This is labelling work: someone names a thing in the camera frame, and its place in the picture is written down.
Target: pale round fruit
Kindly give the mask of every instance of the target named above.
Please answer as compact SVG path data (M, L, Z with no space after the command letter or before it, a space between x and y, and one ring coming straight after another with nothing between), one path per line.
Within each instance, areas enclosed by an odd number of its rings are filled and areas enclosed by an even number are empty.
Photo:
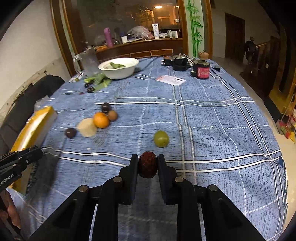
M158 147L166 147L169 143L169 137L163 130L159 130L154 134L154 143Z
M94 124L96 127L106 128L109 126L110 121L103 112L98 112L94 114Z
M77 129L83 137L92 137L97 131L97 127L94 125L94 120L92 118L83 119L77 125Z
M108 118L110 121L116 121L118 118L118 114L116 113L116 111L111 110L108 112Z

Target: purple bottle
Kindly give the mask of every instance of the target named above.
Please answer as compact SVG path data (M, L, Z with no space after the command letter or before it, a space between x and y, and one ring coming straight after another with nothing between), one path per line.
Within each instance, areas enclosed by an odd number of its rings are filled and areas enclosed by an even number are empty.
M111 32L109 28L104 29L105 39L108 47L113 47Z

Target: black container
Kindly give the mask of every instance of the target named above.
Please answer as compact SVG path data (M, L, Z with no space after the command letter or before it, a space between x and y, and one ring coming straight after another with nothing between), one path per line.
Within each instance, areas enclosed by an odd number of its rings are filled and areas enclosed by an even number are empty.
M173 66L173 57L172 56L164 56L163 57L165 66Z
M186 71L187 63L188 63L187 57L183 55L181 55L180 58L179 58L179 55L173 56L173 70Z
M196 72L193 71L193 70L191 70L191 71L190 71L190 75L191 75L192 77L196 77Z
M214 70L220 72L220 66L219 65L215 65Z

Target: green leafy vegetable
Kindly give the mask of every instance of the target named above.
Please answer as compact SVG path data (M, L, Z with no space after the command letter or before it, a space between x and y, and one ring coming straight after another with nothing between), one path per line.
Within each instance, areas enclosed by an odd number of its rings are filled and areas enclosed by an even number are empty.
M99 82L99 83L101 83L102 80L103 80L105 77L106 77L105 74L100 73L100 74L97 74L97 75L94 76L94 77L90 77L90 78L86 78L86 79L84 79L84 82L85 82L85 83L90 83L90 82L93 80L94 82Z
M122 65L122 64L115 64L115 63L110 63L110 65L115 68L115 69L119 69L119 68L122 68L122 67L126 67L125 65Z
M84 79L84 82L95 85L94 89L95 91L98 91L107 87L112 82L112 80L107 78L105 74L101 73L94 77Z
M106 77L106 78L104 78L104 80L100 84L96 85L94 89L96 91L99 91L103 88L106 88L111 82L112 82L112 80Z

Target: statue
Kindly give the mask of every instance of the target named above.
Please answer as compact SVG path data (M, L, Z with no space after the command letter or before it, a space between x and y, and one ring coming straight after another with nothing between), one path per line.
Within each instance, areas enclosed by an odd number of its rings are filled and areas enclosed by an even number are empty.
M246 41L244 44L244 50L246 52L246 59L248 60L248 64L252 61L254 62L257 55L256 45L254 44L254 38L250 37L250 40Z

